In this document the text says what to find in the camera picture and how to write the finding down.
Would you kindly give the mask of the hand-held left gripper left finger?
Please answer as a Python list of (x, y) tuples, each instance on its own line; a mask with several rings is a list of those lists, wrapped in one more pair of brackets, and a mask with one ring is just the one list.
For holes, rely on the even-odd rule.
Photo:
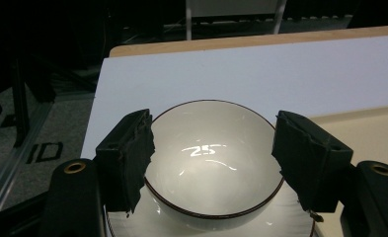
[(102, 198), (107, 211), (134, 212), (155, 152), (148, 109), (126, 115), (96, 147)]

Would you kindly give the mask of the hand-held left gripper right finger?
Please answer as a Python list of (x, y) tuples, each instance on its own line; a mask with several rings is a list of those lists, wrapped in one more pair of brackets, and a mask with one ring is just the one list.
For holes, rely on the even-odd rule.
[(305, 211), (334, 212), (353, 150), (305, 116), (279, 111), (272, 156)]

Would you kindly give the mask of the white plate with brown rim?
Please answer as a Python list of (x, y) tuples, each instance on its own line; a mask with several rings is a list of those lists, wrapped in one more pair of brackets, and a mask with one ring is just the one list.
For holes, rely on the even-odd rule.
[(224, 231), (198, 231), (161, 212), (155, 200), (141, 190), (133, 214), (109, 212), (112, 237), (311, 237), (313, 219), (302, 210), (295, 192), (283, 184), (269, 206), (254, 220)]

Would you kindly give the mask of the white bowl with brown rim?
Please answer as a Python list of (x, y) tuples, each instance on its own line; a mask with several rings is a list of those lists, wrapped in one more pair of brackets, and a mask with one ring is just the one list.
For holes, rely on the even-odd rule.
[(283, 183), (272, 157), (274, 127), (229, 102), (175, 106), (153, 120), (145, 175), (162, 213), (189, 228), (220, 231), (260, 215)]

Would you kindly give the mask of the white paper sheet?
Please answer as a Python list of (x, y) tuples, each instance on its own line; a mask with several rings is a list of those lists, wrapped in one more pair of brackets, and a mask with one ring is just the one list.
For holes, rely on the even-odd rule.
[(105, 59), (81, 155), (127, 114), (195, 100), (308, 118), (388, 106), (388, 36)]

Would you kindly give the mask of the metal stand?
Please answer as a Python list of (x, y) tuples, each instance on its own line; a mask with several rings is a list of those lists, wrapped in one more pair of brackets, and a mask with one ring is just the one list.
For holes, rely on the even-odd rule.
[(187, 40), (193, 38), (193, 20), (203, 17), (270, 14), (273, 15), (272, 32), (276, 35), (286, 3), (287, 0), (185, 0)]

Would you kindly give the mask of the black metal frame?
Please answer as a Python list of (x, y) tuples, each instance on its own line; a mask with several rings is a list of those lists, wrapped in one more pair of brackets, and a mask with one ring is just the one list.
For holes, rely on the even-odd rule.
[(38, 102), (52, 102), (55, 92), (50, 85), (47, 65), (37, 57), (14, 57), (10, 63), (10, 76), (15, 111), (16, 141), (21, 146), (30, 132), (26, 86)]

